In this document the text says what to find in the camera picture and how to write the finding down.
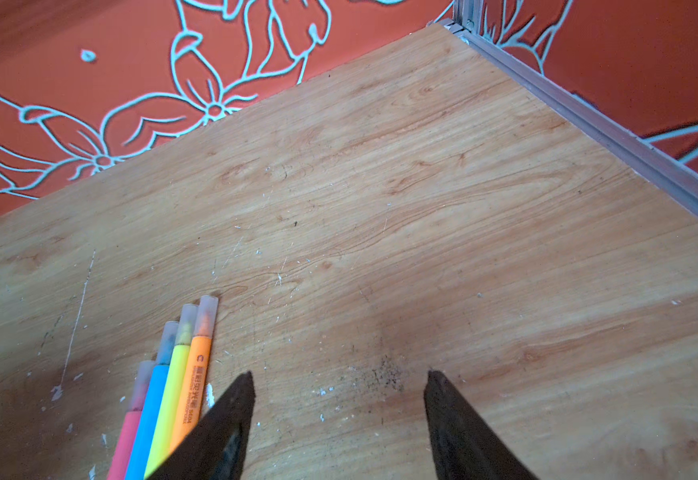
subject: floral wallpaper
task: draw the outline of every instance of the floral wallpaper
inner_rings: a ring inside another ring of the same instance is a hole
[[[698,2],[483,0],[473,27],[698,173]]]
[[[451,7],[0,0],[0,215],[392,42]]]

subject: highlighter cap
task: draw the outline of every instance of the highlighter cap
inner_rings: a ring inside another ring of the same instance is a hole
[[[176,345],[190,345],[191,336],[195,332],[195,320],[197,320],[197,305],[186,303],[181,307],[181,321],[179,331],[175,334]]]
[[[175,345],[175,334],[179,331],[178,322],[166,322],[162,329],[160,348],[157,350],[157,365],[170,365],[170,357]]]
[[[197,308],[197,321],[195,323],[195,336],[213,337],[215,312],[218,308],[218,298],[210,295],[200,297],[200,306]]]
[[[133,395],[130,396],[128,412],[140,412],[144,409],[146,390],[150,388],[154,368],[155,363],[152,360],[139,363],[139,371],[136,373],[136,383],[133,384]]]

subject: wooden table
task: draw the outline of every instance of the wooden table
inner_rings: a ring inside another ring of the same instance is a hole
[[[541,478],[698,478],[698,220],[439,26],[0,218],[0,478],[104,478],[207,293],[247,478],[433,478],[432,368]]]

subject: blue highlighter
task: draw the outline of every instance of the blue highlighter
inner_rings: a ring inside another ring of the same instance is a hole
[[[155,434],[157,416],[160,413],[160,404],[162,403],[162,393],[165,391],[165,383],[168,379],[175,334],[178,330],[178,322],[167,322],[165,329],[162,331],[160,349],[157,350],[157,364],[154,370],[152,370],[150,388],[146,391],[144,409],[141,412],[141,421],[136,432],[136,440],[133,442],[133,451],[130,453],[125,480],[144,480],[146,460],[149,458],[150,449],[152,448],[152,437]]]

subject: marker pen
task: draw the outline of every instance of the marker pen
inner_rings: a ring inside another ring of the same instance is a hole
[[[167,322],[162,331],[160,348],[157,350],[157,365],[152,370],[150,388],[146,392],[144,409],[141,412],[139,431],[136,432],[136,440],[133,442],[133,451],[130,453],[128,470],[125,480],[144,480],[146,459],[150,456],[152,436],[155,432],[157,414],[160,412],[162,392],[165,390],[165,381],[168,377],[170,356],[175,343],[175,334],[179,329],[178,322]]]
[[[195,335],[191,339],[189,359],[186,362],[181,395],[179,395],[179,406],[175,412],[175,422],[173,423],[173,433],[170,440],[171,452],[179,446],[184,437],[189,435],[191,429],[197,425],[200,417],[202,389],[205,388],[208,356],[210,355],[215,314],[218,308],[218,298],[208,295],[200,297],[200,306],[197,309],[197,321],[195,322]]]
[[[112,466],[106,480],[123,480],[125,470],[128,469],[130,451],[133,449],[133,441],[136,439],[136,430],[139,429],[141,410],[144,408],[146,389],[149,388],[152,370],[155,363],[152,361],[139,363],[139,371],[136,373],[136,384],[133,386],[133,395],[130,397],[128,412],[120,429],[120,437],[117,438],[117,447],[114,449]]]
[[[196,319],[197,305],[185,304],[181,308],[179,332],[175,335],[175,346],[173,347],[173,355],[170,357],[168,379],[165,384],[165,392],[162,394],[160,414],[157,416],[155,435],[152,438],[149,459],[146,461],[144,478],[152,475],[152,472],[162,465],[170,453],[170,439],[173,433],[175,410],[179,405],[181,384],[184,380],[186,359],[189,358],[189,345],[191,344],[191,334],[195,331]]]

